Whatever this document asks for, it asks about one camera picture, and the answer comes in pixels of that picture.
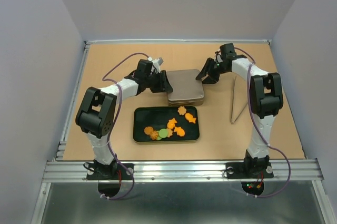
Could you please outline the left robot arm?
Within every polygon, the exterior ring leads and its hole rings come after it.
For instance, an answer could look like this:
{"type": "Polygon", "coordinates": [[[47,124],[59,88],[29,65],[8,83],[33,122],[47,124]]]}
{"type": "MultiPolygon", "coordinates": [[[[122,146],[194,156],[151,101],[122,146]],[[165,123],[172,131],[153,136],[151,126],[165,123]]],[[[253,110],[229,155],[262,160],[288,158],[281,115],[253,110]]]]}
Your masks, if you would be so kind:
{"type": "Polygon", "coordinates": [[[75,123],[86,134],[94,152],[94,160],[84,163],[87,180],[112,180],[121,173],[110,144],[110,135],[121,110],[122,101],[150,89],[153,93],[171,93],[162,58],[139,60],[137,68],[120,81],[97,89],[89,87],[82,99],[75,123]]]}

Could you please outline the metal tongs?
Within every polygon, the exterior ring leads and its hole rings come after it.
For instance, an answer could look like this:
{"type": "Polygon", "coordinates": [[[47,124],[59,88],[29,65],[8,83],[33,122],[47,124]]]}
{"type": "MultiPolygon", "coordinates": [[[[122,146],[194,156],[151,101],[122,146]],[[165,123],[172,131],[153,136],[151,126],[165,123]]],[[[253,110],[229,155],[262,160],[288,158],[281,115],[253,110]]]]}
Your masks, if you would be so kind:
{"type": "Polygon", "coordinates": [[[232,84],[232,96],[231,96],[231,110],[230,110],[230,123],[234,125],[237,120],[241,117],[246,107],[248,107],[248,103],[241,109],[237,117],[234,117],[234,101],[235,101],[235,84],[236,84],[237,77],[234,78],[232,84]]]}

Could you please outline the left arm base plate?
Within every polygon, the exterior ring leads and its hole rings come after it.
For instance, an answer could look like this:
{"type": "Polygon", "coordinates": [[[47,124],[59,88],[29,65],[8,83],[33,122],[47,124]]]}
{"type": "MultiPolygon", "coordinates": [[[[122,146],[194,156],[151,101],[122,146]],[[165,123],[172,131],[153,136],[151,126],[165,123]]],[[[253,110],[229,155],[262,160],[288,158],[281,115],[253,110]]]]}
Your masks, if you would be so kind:
{"type": "Polygon", "coordinates": [[[106,165],[98,162],[85,162],[83,167],[86,169],[86,179],[89,181],[101,180],[131,180],[131,175],[117,162],[106,165]]]}

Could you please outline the grey tin lid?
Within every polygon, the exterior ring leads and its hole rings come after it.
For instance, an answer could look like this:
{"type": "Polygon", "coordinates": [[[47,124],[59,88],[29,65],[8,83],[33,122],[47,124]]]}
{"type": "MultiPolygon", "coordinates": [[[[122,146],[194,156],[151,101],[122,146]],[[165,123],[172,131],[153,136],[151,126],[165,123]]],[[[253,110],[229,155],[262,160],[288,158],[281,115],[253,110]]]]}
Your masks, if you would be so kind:
{"type": "Polygon", "coordinates": [[[167,77],[173,92],[167,95],[168,100],[200,100],[204,99],[204,89],[201,80],[196,80],[199,70],[168,71],[167,77]]]}

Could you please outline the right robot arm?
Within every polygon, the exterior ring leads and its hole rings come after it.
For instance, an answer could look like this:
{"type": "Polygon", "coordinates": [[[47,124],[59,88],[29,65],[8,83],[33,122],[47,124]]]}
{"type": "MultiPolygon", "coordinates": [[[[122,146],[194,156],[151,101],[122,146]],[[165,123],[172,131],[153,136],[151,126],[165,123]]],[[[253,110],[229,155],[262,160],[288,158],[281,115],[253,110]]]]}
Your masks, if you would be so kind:
{"type": "Polygon", "coordinates": [[[275,117],[283,107],[281,76],[260,69],[251,55],[228,43],[221,45],[215,56],[206,60],[196,80],[215,84],[221,74],[228,72],[246,81],[247,105],[253,129],[243,161],[228,163],[224,175],[229,179],[271,178],[270,135],[275,117]]]}

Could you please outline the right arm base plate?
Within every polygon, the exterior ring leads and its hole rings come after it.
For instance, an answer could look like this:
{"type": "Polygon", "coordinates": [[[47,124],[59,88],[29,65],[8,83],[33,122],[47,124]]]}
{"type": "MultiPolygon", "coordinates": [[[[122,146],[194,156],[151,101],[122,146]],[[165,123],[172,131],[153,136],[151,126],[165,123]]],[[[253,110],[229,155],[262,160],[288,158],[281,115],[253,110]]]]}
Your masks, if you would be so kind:
{"type": "Polygon", "coordinates": [[[226,176],[229,179],[257,179],[274,177],[273,172],[267,172],[268,166],[247,167],[243,162],[229,162],[226,164],[226,176]]]}

